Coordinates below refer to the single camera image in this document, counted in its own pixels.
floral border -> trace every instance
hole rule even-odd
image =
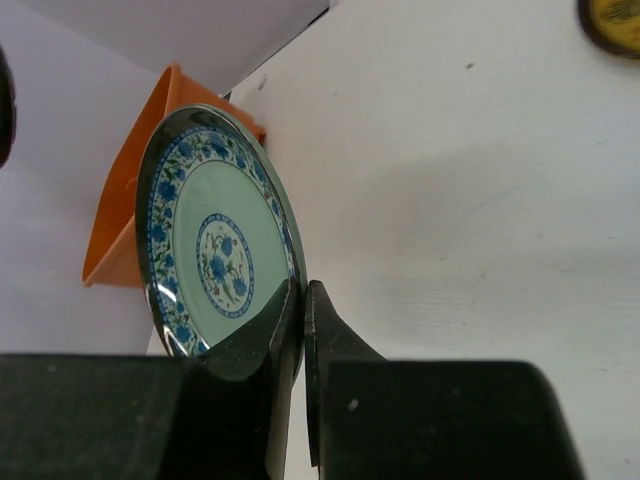
[[[171,142],[158,161],[147,208],[147,254],[151,284],[158,297],[162,323],[172,333],[177,355],[197,355],[209,345],[200,335],[183,301],[177,282],[171,238],[176,202],[184,181],[202,163],[219,161],[242,171],[271,207],[285,249],[289,276],[295,276],[293,247],[282,205],[262,162],[242,137],[220,128],[199,126],[186,130]]]

white surface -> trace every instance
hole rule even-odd
[[[0,171],[0,351],[143,353],[142,291],[80,277],[107,172],[156,75],[13,1],[0,12],[18,105]]]
[[[637,64],[583,39],[574,2],[351,0],[232,100],[266,125],[309,276],[363,338],[534,362],[590,477],[631,479],[639,86]],[[314,478],[307,464],[288,478]]]
[[[172,61],[224,94],[329,5],[329,0],[19,0],[160,74]]]

plate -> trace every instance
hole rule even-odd
[[[169,115],[147,145],[136,243],[154,323],[172,355],[198,355],[265,306],[283,280],[306,285],[302,242],[262,147],[214,107]]]

plate rim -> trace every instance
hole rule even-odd
[[[257,142],[257,140],[251,135],[251,133],[235,118],[231,115],[227,114],[225,111],[213,107],[211,105],[205,104],[191,104],[180,107],[169,115],[165,116],[156,126],[153,133],[149,137],[149,141],[145,146],[145,150],[142,156],[142,161],[140,162],[140,169],[138,172],[138,182],[136,186],[136,196],[135,196],[135,236],[136,236],[136,249],[137,249],[137,257],[138,257],[138,269],[140,272],[140,277],[142,279],[142,283],[144,286],[145,297],[147,300],[147,305],[151,310],[153,322],[156,330],[160,336],[160,340],[170,355],[197,355],[199,353],[204,353],[202,350],[198,350],[195,348],[192,351],[187,351],[178,339],[175,336],[175,333],[172,331],[169,325],[165,323],[165,314],[160,307],[160,298],[158,289],[154,283],[154,278],[152,274],[151,264],[152,259],[149,258],[148,248],[149,248],[149,240],[147,238],[147,222],[148,222],[148,206],[150,203],[150,196],[153,194],[152,190],[152,181],[155,176],[155,172],[158,170],[158,165],[164,158],[164,153],[166,152],[166,148],[169,148],[173,139],[183,135],[188,130],[191,130],[195,126],[188,126],[186,128],[181,128],[180,132],[175,134],[172,137],[171,142],[167,145],[165,150],[162,151],[161,155],[152,154],[150,152],[150,147],[153,146],[154,142],[157,142],[161,136],[164,135],[163,129],[172,122],[175,122],[176,117],[180,117],[181,115],[185,115],[186,112],[198,113],[204,112],[206,114],[211,115],[211,118],[218,122],[222,122],[226,124],[231,133],[236,136],[236,140],[239,144],[245,148],[247,148],[254,158],[262,166],[264,173],[267,178],[267,183],[270,185],[273,195],[277,197],[277,200],[280,203],[282,209],[282,221],[283,225],[286,227],[289,233],[289,240],[291,241],[291,256],[293,259],[294,265],[294,278],[296,278],[303,287],[303,290],[306,287],[307,276],[306,276],[306,265],[304,261],[304,251],[302,248],[302,239],[300,237],[300,232],[298,229],[298,225],[295,219],[295,215],[293,213],[293,209],[291,207],[291,203],[286,194],[284,186],[278,176],[275,168],[271,164],[266,152],[262,148],[262,146]],[[216,128],[216,123],[211,122],[210,124],[202,123],[200,124],[202,127],[212,127]],[[203,339],[202,334],[198,331],[197,327],[193,322],[190,325],[190,328],[194,330],[195,333],[198,334],[198,337]],[[178,351],[174,351],[171,345],[177,345],[179,347]]]

blue floral medallion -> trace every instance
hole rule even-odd
[[[247,241],[233,220],[209,215],[198,232],[196,256],[200,282],[216,310],[242,316],[253,298],[254,272]]]
[[[198,332],[185,303],[176,272],[173,221],[180,190],[190,173],[207,162],[224,162],[242,171],[256,186],[280,231],[290,276],[296,275],[291,233],[282,205],[260,162],[242,137],[213,126],[191,128],[173,139],[158,161],[151,182],[146,221],[146,247],[151,284],[158,297],[165,331],[171,333],[175,355],[197,355],[210,345]],[[200,281],[215,309],[238,319],[251,305],[254,268],[251,254],[237,225],[221,213],[202,223],[196,243]]]

